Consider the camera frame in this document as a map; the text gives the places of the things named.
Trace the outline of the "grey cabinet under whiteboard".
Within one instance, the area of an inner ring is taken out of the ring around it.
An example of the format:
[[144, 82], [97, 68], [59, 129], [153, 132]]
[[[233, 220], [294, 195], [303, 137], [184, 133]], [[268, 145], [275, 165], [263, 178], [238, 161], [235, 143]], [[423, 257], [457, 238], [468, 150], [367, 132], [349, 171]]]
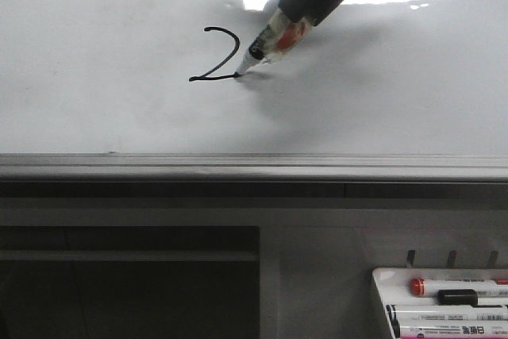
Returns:
[[381, 338], [374, 269], [506, 266], [504, 183], [1, 185], [4, 338]]

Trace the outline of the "black capped marker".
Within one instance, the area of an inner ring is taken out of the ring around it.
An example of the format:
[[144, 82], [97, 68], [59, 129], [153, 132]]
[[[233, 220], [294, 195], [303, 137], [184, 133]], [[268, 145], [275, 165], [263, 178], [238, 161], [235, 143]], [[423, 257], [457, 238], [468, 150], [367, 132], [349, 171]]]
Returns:
[[444, 289], [437, 292], [442, 306], [497, 306], [507, 299], [507, 291], [475, 291], [473, 289]]

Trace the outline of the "white whiteboard with metal frame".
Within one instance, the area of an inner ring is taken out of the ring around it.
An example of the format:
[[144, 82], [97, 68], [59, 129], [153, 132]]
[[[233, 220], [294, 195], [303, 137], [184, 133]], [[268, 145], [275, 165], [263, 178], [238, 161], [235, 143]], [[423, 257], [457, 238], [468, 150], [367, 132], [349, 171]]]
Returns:
[[1, 0], [1, 177], [507, 177], [507, 0]]

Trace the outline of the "white taped whiteboard marker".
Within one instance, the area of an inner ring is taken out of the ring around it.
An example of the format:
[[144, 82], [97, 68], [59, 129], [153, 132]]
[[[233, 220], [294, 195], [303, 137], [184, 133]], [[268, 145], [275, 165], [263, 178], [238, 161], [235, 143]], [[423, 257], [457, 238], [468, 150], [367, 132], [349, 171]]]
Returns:
[[281, 9], [277, 9], [266, 27], [248, 46], [234, 76], [245, 75], [251, 67], [258, 64], [271, 64], [281, 60], [312, 28], [306, 17], [292, 21]]

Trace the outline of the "white marker black end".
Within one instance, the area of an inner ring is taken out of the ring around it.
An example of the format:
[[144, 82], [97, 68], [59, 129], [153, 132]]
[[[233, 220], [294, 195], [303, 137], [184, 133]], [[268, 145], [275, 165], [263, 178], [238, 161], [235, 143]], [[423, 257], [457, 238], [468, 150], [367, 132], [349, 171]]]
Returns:
[[507, 305], [386, 305], [388, 317], [395, 320], [430, 321], [506, 321]]

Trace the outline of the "red capped marker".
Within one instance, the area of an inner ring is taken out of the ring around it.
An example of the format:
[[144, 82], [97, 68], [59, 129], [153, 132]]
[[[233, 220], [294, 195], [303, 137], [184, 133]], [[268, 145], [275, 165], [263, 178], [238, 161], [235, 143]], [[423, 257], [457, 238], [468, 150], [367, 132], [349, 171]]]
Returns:
[[479, 297], [506, 298], [506, 279], [424, 279], [409, 281], [410, 293], [418, 297], [437, 296], [439, 291], [473, 290]]

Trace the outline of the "white marker tray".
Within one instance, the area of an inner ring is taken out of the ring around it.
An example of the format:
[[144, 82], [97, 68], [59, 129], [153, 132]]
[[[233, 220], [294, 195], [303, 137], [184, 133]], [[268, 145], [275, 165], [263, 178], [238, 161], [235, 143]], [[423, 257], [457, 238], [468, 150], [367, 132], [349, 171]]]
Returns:
[[[379, 337], [395, 338], [386, 305], [438, 305], [437, 296], [418, 297], [410, 293], [409, 281], [424, 279], [506, 279], [506, 269], [432, 269], [376, 268], [372, 272], [375, 316], [379, 321]], [[507, 305], [507, 299], [501, 300]]]

